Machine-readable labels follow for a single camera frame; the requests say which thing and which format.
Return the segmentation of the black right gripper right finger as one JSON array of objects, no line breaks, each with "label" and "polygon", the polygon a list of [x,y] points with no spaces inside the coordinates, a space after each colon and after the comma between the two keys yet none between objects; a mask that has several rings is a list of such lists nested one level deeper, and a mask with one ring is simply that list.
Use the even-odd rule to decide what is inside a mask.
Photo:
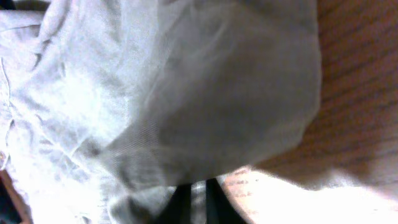
[{"label": "black right gripper right finger", "polygon": [[206,223],[247,224],[234,209],[217,179],[206,181]]}]

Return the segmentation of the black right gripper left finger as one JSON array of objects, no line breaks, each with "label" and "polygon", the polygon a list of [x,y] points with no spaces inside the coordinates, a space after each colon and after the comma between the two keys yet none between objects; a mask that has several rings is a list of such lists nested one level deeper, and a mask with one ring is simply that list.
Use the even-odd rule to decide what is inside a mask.
[{"label": "black right gripper left finger", "polygon": [[190,224],[191,184],[176,188],[167,206],[157,217],[157,224]]}]

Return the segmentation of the grey cotton shorts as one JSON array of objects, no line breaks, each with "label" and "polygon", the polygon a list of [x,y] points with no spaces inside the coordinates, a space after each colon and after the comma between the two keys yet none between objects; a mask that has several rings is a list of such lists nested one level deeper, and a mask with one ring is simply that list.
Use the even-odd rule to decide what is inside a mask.
[{"label": "grey cotton shorts", "polygon": [[321,79],[314,0],[3,10],[5,168],[34,223],[143,223],[298,145]]}]

